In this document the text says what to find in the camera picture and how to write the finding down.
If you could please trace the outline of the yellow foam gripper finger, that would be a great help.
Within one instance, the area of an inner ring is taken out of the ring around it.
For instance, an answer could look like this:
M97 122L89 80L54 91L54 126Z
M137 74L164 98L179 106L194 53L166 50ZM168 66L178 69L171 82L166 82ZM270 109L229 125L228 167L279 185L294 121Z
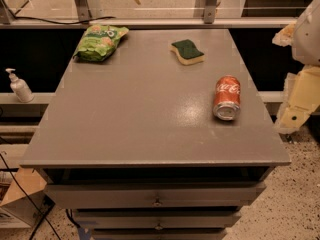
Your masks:
M288 73L274 127L280 134L292 134L319 107L320 67L304 66L297 74Z

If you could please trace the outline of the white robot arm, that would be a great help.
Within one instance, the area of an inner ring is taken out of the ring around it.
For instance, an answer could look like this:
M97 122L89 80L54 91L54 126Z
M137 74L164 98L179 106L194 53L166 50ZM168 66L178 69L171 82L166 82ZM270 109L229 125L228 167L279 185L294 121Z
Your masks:
M278 133L291 134L320 106L320 0L313 0L295 23L274 36L272 43L290 45L293 59L303 64L297 74L287 74L275 122Z

